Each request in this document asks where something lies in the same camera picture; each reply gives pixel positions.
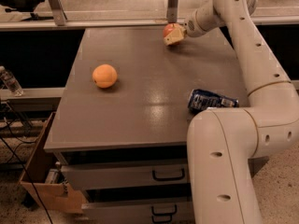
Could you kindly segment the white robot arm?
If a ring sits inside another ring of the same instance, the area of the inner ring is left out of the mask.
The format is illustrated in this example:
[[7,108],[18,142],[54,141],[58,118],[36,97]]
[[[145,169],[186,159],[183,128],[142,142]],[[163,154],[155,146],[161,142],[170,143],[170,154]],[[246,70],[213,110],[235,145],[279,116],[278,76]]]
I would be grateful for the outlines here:
[[166,45],[226,26],[249,106],[209,108],[188,128],[196,224],[263,224],[248,161],[299,140],[299,95],[251,19],[257,0],[207,0],[164,35]]

